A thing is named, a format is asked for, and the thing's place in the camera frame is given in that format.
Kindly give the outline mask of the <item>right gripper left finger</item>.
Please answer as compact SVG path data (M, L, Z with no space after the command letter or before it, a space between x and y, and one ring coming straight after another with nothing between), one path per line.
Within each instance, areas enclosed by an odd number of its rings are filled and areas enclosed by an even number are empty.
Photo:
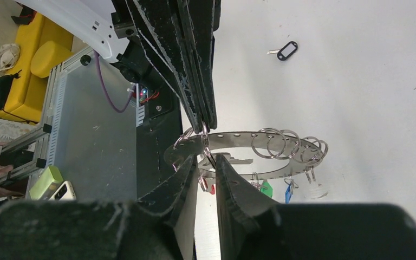
M0 259L192 259L197 158L137 201L0 207Z

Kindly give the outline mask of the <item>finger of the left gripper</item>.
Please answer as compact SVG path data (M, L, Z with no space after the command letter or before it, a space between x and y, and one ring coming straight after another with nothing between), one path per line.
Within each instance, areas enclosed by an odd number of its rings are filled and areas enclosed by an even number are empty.
M217 128L213 88L214 32L219 28L221 1L176 1L187 84L185 108L195 130Z
M187 114L183 90L187 73L176 1L127 1L127 6L146 58L175 92Z

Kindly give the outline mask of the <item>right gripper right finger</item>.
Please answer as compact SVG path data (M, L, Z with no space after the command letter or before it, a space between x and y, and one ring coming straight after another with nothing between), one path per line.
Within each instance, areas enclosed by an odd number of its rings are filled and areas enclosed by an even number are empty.
M216 157L222 259L416 259L416 223L391 204L282 204Z

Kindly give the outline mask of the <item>large metal keyring disc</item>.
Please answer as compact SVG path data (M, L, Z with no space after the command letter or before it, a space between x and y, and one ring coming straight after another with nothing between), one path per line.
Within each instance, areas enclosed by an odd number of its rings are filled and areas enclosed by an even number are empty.
M255 132L250 147L213 150L227 161L238 166L240 176L247 180L267 180L305 174L314 181L314 169L326 157L328 144L314 136L300 137L296 132L263 128ZM180 136L164 153L165 161L177 170L189 156L195 156L201 177L215 179L215 170L202 154L199 134L192 129Z

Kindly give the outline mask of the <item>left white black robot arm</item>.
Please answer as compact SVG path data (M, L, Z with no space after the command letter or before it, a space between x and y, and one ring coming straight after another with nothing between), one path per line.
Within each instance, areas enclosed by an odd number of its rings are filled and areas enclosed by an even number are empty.
M218 126L213 88L220 1L23 1L124 77L171 89L196 133Z

